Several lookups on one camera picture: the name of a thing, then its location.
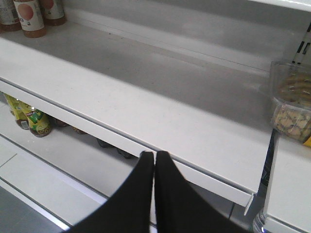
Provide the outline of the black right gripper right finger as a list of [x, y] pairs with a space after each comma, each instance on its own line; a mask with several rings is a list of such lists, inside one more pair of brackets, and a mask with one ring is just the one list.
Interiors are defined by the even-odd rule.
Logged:
[[246, 233], [208, 204], [167, 151], [156, 153], [155, 213], [159, 233]]

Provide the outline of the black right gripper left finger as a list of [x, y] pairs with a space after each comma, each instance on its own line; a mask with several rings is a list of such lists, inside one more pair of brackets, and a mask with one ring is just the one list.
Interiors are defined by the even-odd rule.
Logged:
[[144, 151], [117, 191], [67, 233], [148, 233], [153, 189], [154, 155]]

